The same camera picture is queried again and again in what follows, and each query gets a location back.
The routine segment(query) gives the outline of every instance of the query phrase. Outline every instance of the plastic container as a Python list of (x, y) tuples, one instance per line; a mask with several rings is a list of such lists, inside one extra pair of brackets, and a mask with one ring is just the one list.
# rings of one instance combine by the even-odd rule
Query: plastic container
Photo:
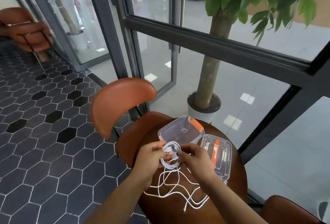
[(198, 121), (189, 115), (183, 115), (160, 129), (158, 137), (166, 142), (175, 141), (179, 144), (197, 144), (204, 133), (204, 128)]
[(207, 150), (216, 174), (220, 176), (222, 180), (228, 180), (232, 155), (231, 142), (211, 134), (205, 134), (202, 139), (201, 147)]

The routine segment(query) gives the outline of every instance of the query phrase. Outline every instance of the tree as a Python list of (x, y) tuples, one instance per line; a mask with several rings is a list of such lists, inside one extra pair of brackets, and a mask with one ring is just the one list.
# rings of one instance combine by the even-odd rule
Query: tree
[[(267, 30), (274, 28), (276, 32), (281, 24), (288, 29), (291, 27), (297, 9), (299, 14), (304, 15), (306, 26), (316, 15), (316, 2), (314, 0), (206, 0), (206, 13), (208, 16), (212, 16), (210, 35), (227, 39), (231, 25), (237, 19), (244, 24), (247, 22), (246, 8), (248, 5), (258, 5), (260, 2), (265, 2), (268, 9), (255, 13), (250, 20), (252, 25), (256, 25), (253, 33), (255, 33), (254, 39), (258, 38), (257, 46), (268, 22), (270, 22), (271, 28)], [(195, 97), (195, 105), (200, 110), (206, 109), (210, 105), (219, 65), (220, 60), (204, 56)]]

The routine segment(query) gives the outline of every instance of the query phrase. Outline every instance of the hexagonal tile floor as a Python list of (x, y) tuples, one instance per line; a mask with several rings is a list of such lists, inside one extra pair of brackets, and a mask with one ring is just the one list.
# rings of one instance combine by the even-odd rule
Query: hexagonal tile floor
[[(100, 87), (53, 55), (43, 65), (0, 51), (0, 222), (83, 223), (130, 173), (91, 122)], [(124, 114), (122, 134), (132, 124)], [(136, 206), (129, 223), (148, 223)]]

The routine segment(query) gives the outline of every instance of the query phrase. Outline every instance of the plastic lid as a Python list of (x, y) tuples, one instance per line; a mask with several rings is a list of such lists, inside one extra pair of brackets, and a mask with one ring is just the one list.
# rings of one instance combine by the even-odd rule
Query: plastic lid
[(220, 176), (222, 180), (228, 180), (231, 167), (231, 142), (211, 134), (205, 134), (202, 139), (201, 147), (207, 150), (216, 174)]
[(204, 128), (198, 121), (189, 115), (183, 115), (160, 129), (158, 137), (166, 142), (197, 143), (204, 133)]

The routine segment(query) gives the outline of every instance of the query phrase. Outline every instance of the wooden table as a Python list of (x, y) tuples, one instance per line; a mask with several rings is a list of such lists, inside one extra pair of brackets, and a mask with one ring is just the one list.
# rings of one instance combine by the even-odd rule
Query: wooden table
[[(158, 141), (158, 130), (164, 127), (165, 125), (169, 124), (170, 122), (174, 121), (175, 119), (171, 119), (161, 124), (155, 126), (151, 129), (140, 142), (138, 149), (136, 151), (135, 157), (140, 149), (145, 144)], [(202, 126), (204, 127), (206, 134), (212, 134), (223, 139), (229, 140), (226, 135), (224, 135), (220, 130), (215, 128), (214, 126), (199, 121)], [(181, 164), (181, 171), (189, 178), (190, 181), (196, 182), (195, 178), (190, 174), (187, 170), (185, 164)], [(158, 185), (158, 179), (161, 172), (164, 169), (160, 168), (157, 169), (153, 178), (152, 178), (152, 185)], [(167, 178), (167, 184), (176, 184), (178, 181), (177, 173), (171, 173), (171, 175)], [(185, 188), (192, 192), (197, 186), (190, 184), (184, 176), (180, 176), (180, 184), (185, 186)], [(233, 145), (232, 151), (232, 164), (231, 164), (231, 171), (230, 171), (230, 178), (228, 180), (228, 187), (230, 187), (241, 199), (246, 201), (247, 193), (248, 193), (248, 182), (246, 178), (246, 171), (244, 168), (244, 164), (242, 162), (241, 156), (239, 155), (237, 149)], [(160, 194), (165, 195), (167, 192), (170, 191), (172, 186), (161, 186), (160, 187)], [(181, 187), (176, 187), (175, 191), (182, 192), (185, 196), (187, 193)], [(157, 191), (155, 188), (149, 188), (147, 193), (156, 194)], [(193, 199), (195, 202), (202, 200), (205, 197), (205, 193), (202, 190), (197, 190), (194, 195)], [(220, 216), (219, 212), (211, 202), (208, 200), (203, 207), (200, 209), (193, 209), (190, 205), (187, 206), (186, 212), (183, 211), (184, 205), (186, 200), (179, 194), (173, 194), (171, 196), (165, 198), (158, 198), (153, 196), (145, 195), (144, 193), (139, 199), (139, 205), (142, 211), (145, 213), (146, 217), (153, 223), (171, 223), (171, 224), (184, 224), (184, 223), (225, 223), (222, 217)]]

